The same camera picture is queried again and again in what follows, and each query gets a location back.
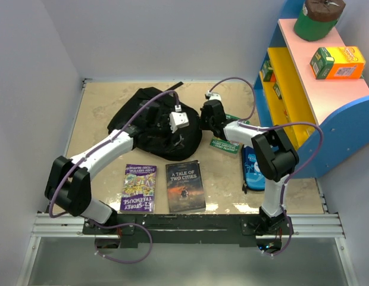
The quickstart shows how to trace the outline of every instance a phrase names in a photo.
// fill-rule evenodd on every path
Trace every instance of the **yellow shelf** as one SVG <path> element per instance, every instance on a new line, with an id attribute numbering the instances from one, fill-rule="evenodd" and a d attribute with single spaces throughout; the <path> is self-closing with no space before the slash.
<path id="1" fill-rule="evenodd" d="M 283 100 L 280 100 L 277 97 L 277 95 L 276 95 L 276 93 L 273 89 L 274 82 L 265 82 L 265 81 L 263 81 L 261 71 L 260 71 L 259 74 L 260 74 L 260 79 L 261 79 L 261 83 L 262 83 L 262 88 L 264 90 L 265 97 L 267 99 L 267 104 L 268 104 L 268 108 L 269 108 L 269 111 L 270 111 L 270 116 L 272 118 L 273 125 L 281 125 L 281 124 L 288 123 L 287 118 L 286 118 L 285 113 L 284 113 L 284 110 L 285 110 L 284 102 L 283 102 Z M 289 137 L 291 143 L 293 144 L 293 146 L 297 150 L 300 145 L 297 142 L 296 135 L 293 131 L 293 128 L 292 127 L 286 127 L 285 132 L 286 132 L 287 136 Z"/>
<path id="2" fill-rule="evenodd" d="M 315 123 L 309 102 L 287 48 L 268 48 L 268 55 L 291 122 Z M 293 126 L 298 146 L 308 138 L 308 126 Z"/>

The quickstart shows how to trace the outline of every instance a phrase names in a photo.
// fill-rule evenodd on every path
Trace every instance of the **book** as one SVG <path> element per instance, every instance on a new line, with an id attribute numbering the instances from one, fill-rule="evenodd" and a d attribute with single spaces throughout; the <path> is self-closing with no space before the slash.
<path id="1" fill-rule="evenodd" d="M 226 114 L 227 119 L 236 119 L 239 120 L 240 118 L 236 117 L 236 116 L 232 116 L 229 114 Z M 236 143 L 236 142 L 229 142 L 229 141 L 224 141 L 220 138 L 217 137 L 212 137 L 211 142 L 209 143 L 211 146 L 216 147 L 218 149 L 221 149 L 225 152 L 228 153 L 232 153 L 232 154 L 237 154 L 237 152 L 239 152 L 240 143 Z"/>
<path id="2" fill-rule="evenodd" d="M 121 211 L 154 211 L 156 166 L 127 164 L 121 192 Z"/>
<path id="3" fill-rule="evenodd" d="M 205 210 L 199 161 L 167 164 L 166 178 L 170 213 Z"/>

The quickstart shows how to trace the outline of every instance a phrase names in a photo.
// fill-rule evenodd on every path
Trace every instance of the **black metal bar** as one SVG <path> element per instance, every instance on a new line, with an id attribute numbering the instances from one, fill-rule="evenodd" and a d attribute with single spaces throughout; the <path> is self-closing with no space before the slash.
<path id="1" fill-rule="evenodd" d="M 134 222 L 144 226 L 154 243 L 173 244 L 238 244 L 256 247 L 255 228 L 261 218 L 258 214 L 118 214 L 118 223 Z M 289 233 L 286 222 L 283 234 Z M 101 235 L 103 230 L 84 226 L 83 234 Z M 136 248 L 148 243 L 146 233 L 134 226 L 122 229 L 121 247 Z"/>

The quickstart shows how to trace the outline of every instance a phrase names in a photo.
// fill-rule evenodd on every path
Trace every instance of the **blue pencil case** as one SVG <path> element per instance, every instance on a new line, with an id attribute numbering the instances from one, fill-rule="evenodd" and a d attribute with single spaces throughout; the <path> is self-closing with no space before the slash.
<path id="1" fill-rule="evenodd" d="M 243 164 L 243 191 L 246 194 L 248 190 L 263 191 L 265 190 L 265 177 L 260 172 L 257 164 L 256 154 L 253 148 L 243 146 L 242 148 L 242 164 Z"/>

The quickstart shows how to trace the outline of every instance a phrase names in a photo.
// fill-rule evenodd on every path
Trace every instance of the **tan table surface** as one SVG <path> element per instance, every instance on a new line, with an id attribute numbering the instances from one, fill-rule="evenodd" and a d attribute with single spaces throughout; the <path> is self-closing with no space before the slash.
<path id="1" fill-rule="evenodd" d="M 107 134 L 107 125 L 113 115 L 138 90 L 154 86 L 166 90 L 175 82 L 111 82 L 88 83 L 85 88 L 79 114 L 68 149 L 68 157 L 90 148 Z M 186 82 L 177 89 L 180 100 L 200 113 L 205 98 L 204 93 L 213 83 Z M 222 83 L 215 90 L 223 99 L 226 113 L 246 117 L 252 108 L 252 91 L 243 83 Z M 257 113 L 251 123 L 259 124 Z M 242 192 L 242 168 L 240 155 L 231 155 L 209 145 L 212 133 L 203 131 L 202 142 L 187 161 L 199 160 L 205 190 L 207 207 L 205 213 L 257 213 L 264 193 Z M 168 213 L 165 165 L 170 163 L 142 150 L 133 150 L 109 164 L 92 181 L 92 195 L 120 209 L 125 166 L 130 164 L 152 164 L 158 167 L 155 191 L 154 213 Z M 323 213 L 320 197 L 314 179 L 298 179 L 289 182 L 286 198 L 289 213 Z"/>

